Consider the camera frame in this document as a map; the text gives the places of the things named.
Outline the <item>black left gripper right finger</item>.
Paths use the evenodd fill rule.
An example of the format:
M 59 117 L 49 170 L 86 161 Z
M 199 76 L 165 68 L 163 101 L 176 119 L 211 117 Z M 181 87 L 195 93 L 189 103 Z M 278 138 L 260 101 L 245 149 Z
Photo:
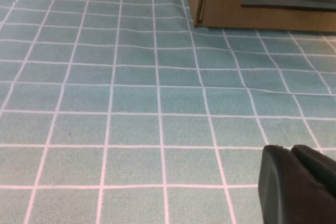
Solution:
M 311 175 L 335 196 L 335 160 L 306 145 L 295 145 L 291 152 Z

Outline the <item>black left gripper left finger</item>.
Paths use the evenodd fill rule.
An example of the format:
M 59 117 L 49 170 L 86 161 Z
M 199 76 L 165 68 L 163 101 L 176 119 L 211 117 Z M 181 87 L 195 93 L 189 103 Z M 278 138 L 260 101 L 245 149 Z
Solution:
M 258 195 L 264 223 L 335 223 L 335 196 L 282 146 L 262 151 Z

